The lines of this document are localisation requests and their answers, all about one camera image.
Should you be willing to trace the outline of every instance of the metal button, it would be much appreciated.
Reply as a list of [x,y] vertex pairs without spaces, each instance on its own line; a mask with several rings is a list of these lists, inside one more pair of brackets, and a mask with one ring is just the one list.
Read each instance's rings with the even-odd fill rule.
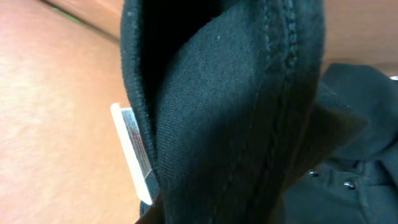
[[353,181],[346,181],[344,182],[344,186],[348,189],[348,190],[355,190],[356,189],[356,182]]
[[318,177],[319,173],[316,170],[312,169],[312,170],[310,170],[308,172],[308,176],[310,176],[310,177]]

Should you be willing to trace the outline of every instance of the white tag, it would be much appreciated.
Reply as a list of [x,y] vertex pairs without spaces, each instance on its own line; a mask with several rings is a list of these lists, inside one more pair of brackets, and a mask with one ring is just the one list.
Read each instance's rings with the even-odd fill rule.
[[138,197],[144,203],[152,205],[152,199],[145,182],[145,178],[152,171],[152,167],[142,143],[134,112],[131,108],[120,108],[119,103],[114,103],[111,106],[111,112]]

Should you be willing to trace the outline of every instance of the silver snap button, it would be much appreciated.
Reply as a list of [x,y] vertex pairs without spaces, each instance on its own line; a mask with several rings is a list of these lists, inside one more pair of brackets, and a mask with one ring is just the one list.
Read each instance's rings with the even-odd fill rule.
[[319,173],[318,173],[316,170],[312,169],[312,170],[310,170],[310,171],[308,172],[308,176],[309,176],[309,177],[318,177],[318,176],[319,176]]
[[356,183],[353,181],[346,181],[344,182],[344,186],[348,189],[348,190],[355,190],[356,189]]

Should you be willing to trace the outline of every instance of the stitching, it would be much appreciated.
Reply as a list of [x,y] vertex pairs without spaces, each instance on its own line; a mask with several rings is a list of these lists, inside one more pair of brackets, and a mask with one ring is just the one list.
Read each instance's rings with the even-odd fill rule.
[[[264,33],[265,33],[265,45],[266,45],[265,47],[266,47],[266,52],[267,52],[267,55],[266,55],[266,62],[268,62],[268,61],[271,59],[271,57],[270,57],[271,45],[270,45],[270,38],[269,38],[269,35],[268,35],[268,33],[269,33],[269,17],[268,17],[268,8],[267,8],[266,2],[264,2],[264,17],[263,17],[263,22],[264,22],[264,27],[263,27],[263,29],[264,29]],[[254,108],[253,108],[253,111],[256,111],[256,108],[257,108],[257,102],[258,102],[258,99],[259,99],[259,92],[260,92],[260,89],[261,89],[261,86],[258,86],[258,87],[257,87],[257,90],[256,90],[256,95],[255,95],[255,98],[254,98]],[[250,121],[250,124],[249,124],[249,129],[250,129],[250,130],[252,130],[252,127],[253,127],[254,117],[255,117],[255,115],[252,115],[252,117],[251,117],[251,121]],[[217,212],[218,212],[218,208],[220,207],[221,201],[222,201],[222,199],[224,198],[227,189],[228,189],[228,188],[232,185],[232,183],[233,183],[234,175],[235,175],[236,171],[238,170],[238,167],[239,167],[240,164],[241,164],[242,156],[243,156],[244,153],[246,152],[247,143],[248,143],[248,142],[247,142],[247,139],[246,139],[246,141],[243,142],[242,151],[241,151],[240,155],[238,156],[238,161],[236,161],[235,164],[232,166],[232,171],[231,171],[231,172],[229,173],[229,175],[228,175],[228,181],[225,182],[225,183],[223,184],[223,188],[222,188],[222,191],[221,191],[221,195],[219,196],[219,198],[218,198],[218,200],[217,200],[217,202],[216,202],[216,204],[215,204],[215,206],[214,206],[214,208],[213,208],[213,214],[212,214],[212,216],[209,218],[209,224],[212,224],[212,223],[214,222],[214,220],[215,220],[215,218],[216,218],[216,215],[217,215]]]
[[[296,30],[296,15],[294,11],[294,5],[292,0],[287,0],[287,5],[286,2],[284,1],[283,5],[283,12],[285,15],[286,23],[287,23],[287,28],[288,28],[288,33],[287,33],[287,45],[289,48],[289,52],[287,54],[287,58],[285,60],[285,66],[287,68],[286,75],[284,76],[283,83],[282,83],[282,89],[283,93],[286,92],[291,86],[291,79],[292,79],[292,74],[294,73],[296,63],[297,63],[297,30]],[[279,98],[278,106],[280,107],[281,112],[286,112],[286,107],[287,107],[287,98],[284,97],[283,95]],[[266,162],[263,165],[263,168],[261,170],[261,176],[259,178],[259,182],[261,182],[262,177],[264,179],[268,178],[272,168],[274,168],[274,158],[275,158],[275,150],[277,149],[277,146],[279,145],[279,141],[277,138],[277,134],[280,133],[281,131],[281,121],[283,121],[285,117],[285,113],[278,113],[277,119],[275,119],[274,124],[273,124],[273,129],[272,129],[272,139],[270,142],[270,148],[271,150],[268,151],[266,154]],[[254,199],[254,205],[253,208],[257,208],[259,206],[259,200],[260,197],[256,197]],[[251,205],[247,207],[245,213],[248,214],[249,209],[251,208]]]

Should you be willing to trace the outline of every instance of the brown background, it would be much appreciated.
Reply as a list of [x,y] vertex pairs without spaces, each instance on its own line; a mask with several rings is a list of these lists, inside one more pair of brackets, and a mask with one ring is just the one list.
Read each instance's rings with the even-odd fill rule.
[[[139,200],[109,111],[128,105],[123,1],[51,2],[96,28],[40,1],[0,1],[0,223],[134,223]],[[398,1],[325,2],[325,65],[398,75]]]

